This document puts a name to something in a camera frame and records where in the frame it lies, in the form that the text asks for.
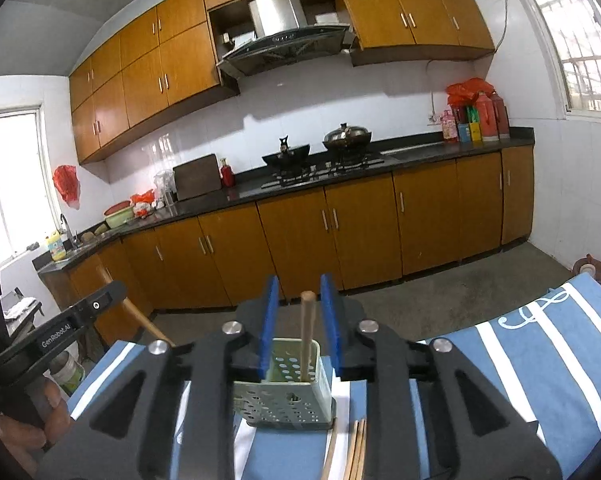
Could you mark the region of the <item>person's left hand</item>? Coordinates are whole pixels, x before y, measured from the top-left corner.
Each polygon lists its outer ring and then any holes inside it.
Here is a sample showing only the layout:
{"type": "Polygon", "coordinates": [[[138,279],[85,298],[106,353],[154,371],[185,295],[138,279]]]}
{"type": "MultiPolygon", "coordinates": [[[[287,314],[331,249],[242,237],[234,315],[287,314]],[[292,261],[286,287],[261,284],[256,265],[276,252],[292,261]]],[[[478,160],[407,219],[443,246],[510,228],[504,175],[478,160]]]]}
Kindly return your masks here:
{"type": "Polygon", "coordinates": [[[42,396],[49,411],[42,427],[0,413],[0,442],[11,455],[12,463],[18,465],[17,468],[9,468],[23,479],[35,478],[39,462],[34,452],[42,452],[47,444],[53,446],[58,443],[74,423],[62,390],[53,380],[42,376],[34,387],[34,393],[42,396]]]}

